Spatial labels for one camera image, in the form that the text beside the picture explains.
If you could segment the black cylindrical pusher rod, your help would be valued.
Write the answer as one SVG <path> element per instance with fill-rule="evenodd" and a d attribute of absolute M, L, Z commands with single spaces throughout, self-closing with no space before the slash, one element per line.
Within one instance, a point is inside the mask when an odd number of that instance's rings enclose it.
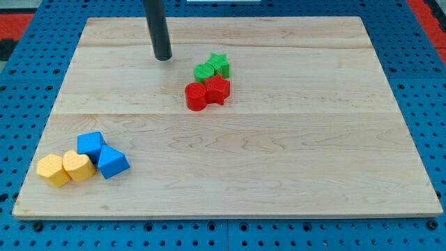
<path fill-rule="evenodd" d="M 172 51 L 163 0 L 142 0 L 142 3 L 155 58 L 170 60 Z"/>

